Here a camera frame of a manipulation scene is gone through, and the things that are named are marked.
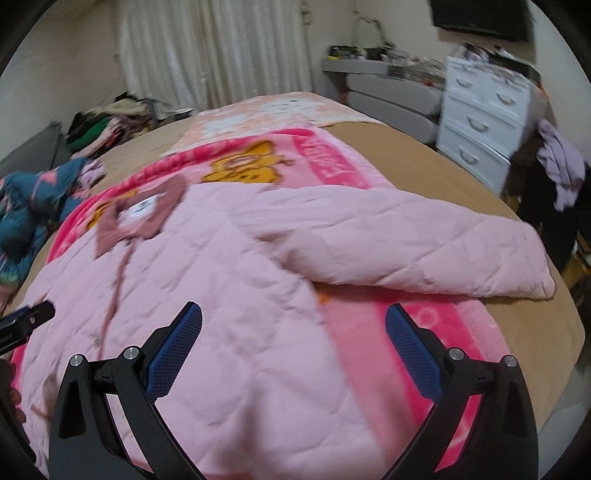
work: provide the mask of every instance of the wall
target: wall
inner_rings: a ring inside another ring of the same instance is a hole
[[[82,101],[75,78],[74,29],[41,19],[0,76],[0,159],[57,120],[69,125]]]
[[[107,0],[63,18],[49,11],[27,35],[0,76],[0,160],[51,120],[67,130],[76,112],[125,91],[113,6]]]
[[[339,95],[328,77],[322,72],[322,60],[331,45],[350,45],[353,34],[353,0],[307,0],[314,18],[305,27],[310,43],[310,63],[314,91],[328,98]]]
[[[428,0],[356,0],[362,15],[380,19],[384,31],[398,48],[412,56],[445,61],[463,40],[452,32],[434,28]],[[532,41],[512,43],[475,35],[462,38],[483,46],[503,45],[532,63],[540,72],[551,102],[548,117],[591,160],[591,84],[571,49],[544,13],[531,1]]]
[[[116,46],[114,0],[106,0],[74,22],[77,37],[76,70],[85,108],[111,103],[126,90]]]

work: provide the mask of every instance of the tan bed sheet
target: tan bed sheet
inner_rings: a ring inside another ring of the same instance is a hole
[[[192,119],[167,125],[104,155],[107,176],[95,193],[119,183],[159,159],[189,128]],[[415,139],[386,125],[341,123],[326,128],[363,154],[396,187],[474,211],[517,218],[513,211],[468,172]],[[53,239],[43,248],[13,301],[22,302],[30,282],[45,263]],[[557,292],[548,301],[485,300],[511,352],[519,359],[530,391],[538,430],[562,395],[584,342],[583,326],[558,272]]]

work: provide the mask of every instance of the floor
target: floor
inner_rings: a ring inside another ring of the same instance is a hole
[[[558,461],[591,409],[591,340],[587,339],[564,394],[538,436],[542,478]]]

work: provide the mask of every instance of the blue gripper pad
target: blue gripper pad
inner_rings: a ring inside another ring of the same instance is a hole
[[[386,312],[386,332],[421,395],[437,401],[443,395],[440,367],[396,305]]]
[[[203,324],[199,305],[192,304],[147,368],[146,394],[153,404],[170,392],[174,380],[193,348]]]

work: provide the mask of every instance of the metal screw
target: metal screw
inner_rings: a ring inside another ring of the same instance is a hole
[[[127,360],[133,360],[135,357],[139,355],[139,349],[136,346],[130,346],[123,352],[123,356]]]
[[[517,359],[513,355],[507,355],[504,360],[508,367],[517,366]]]
[[[82,355],[80,355],[80,354],[74,355],[72,358],[70,358],[70,365],[73,367],[77,367],[83,361],[84,361],[84,357]]]
[[[462,352],[459,348],[452,348],[449,350],[449,356],[452,360],[463,360],[464,352]]]

